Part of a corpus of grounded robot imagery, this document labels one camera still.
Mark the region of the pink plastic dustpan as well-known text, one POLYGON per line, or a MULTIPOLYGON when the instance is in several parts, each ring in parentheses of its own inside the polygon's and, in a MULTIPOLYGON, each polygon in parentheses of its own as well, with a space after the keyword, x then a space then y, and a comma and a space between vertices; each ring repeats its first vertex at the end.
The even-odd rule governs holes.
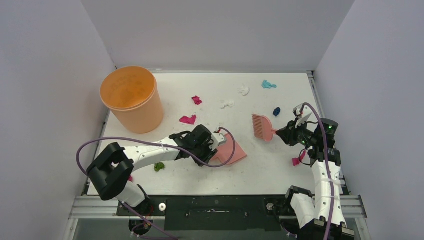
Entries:
POLYGON ((232 156, 227 163, 227 165, 232 165, 248 156, 237 141, 235 141, 235 144, 233 143, 229 133, 224 134, 224 137, 226 138, 226 143, 217 147, 217 153, 211 158, 212 161, 223 164, 232 156))

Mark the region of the pink hand brush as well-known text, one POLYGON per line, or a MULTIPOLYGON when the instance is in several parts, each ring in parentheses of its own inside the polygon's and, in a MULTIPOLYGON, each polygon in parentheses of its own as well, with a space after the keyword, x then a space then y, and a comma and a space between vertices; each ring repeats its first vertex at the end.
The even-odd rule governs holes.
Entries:
POLYGON ((276 129, 273 128, 270 119, 264 115, 252 114, 252 125, 254 136, 265 142, 270 142, 276 135, 276 129))

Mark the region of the green paper scrap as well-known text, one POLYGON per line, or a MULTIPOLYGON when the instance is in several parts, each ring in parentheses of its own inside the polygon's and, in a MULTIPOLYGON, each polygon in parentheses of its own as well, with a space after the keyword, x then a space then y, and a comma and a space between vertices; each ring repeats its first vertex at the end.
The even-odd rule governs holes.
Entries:
POLYGON ((154 171, 157 173, 160 170, 163 170, 165 168, 165 164, 163 162, 158 162, 154 164, 154 171))

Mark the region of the orange plastic bucket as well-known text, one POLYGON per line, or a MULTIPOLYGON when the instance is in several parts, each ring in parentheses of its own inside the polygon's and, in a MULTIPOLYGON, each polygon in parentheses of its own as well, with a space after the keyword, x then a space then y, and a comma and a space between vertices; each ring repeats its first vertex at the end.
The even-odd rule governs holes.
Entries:
POLYGON ((163 121, 157 80, 141 66, 116 69, 103 80, 99 93, 103 104, 132 133, 149 133, 163 121))

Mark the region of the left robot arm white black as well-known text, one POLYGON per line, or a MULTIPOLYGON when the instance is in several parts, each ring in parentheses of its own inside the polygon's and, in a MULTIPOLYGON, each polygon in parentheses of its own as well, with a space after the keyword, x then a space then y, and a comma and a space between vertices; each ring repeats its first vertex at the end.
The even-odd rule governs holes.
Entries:
POLYGON ((149 210, 149 201, 142 187, 130 181, 133 172, 160 162, 187 158, 199 159, 199 166, 203 166, 226 141, 223 134, 198 125, 192 131, 174 133, 151 144, 124 147, 112 142, 86 172, 101 200, 118 199, 141 216, 149 210))

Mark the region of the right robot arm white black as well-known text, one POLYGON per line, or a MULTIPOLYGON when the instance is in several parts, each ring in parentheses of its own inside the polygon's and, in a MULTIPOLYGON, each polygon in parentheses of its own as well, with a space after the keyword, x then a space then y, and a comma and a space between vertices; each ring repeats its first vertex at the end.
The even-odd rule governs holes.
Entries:
POLYGON ((341 154, 335 145, 338 123, 322 118, 316 129, 307 124, 296 126, 290 121, 276 131, 283 142, 292 147, 301 144, 310 158, 315 190, 291 186, 279 212, 296 216, 296 220, 280 220, 287 235, 297 240, 353 240, 355 232, 347 227, 340 197, 341 154))

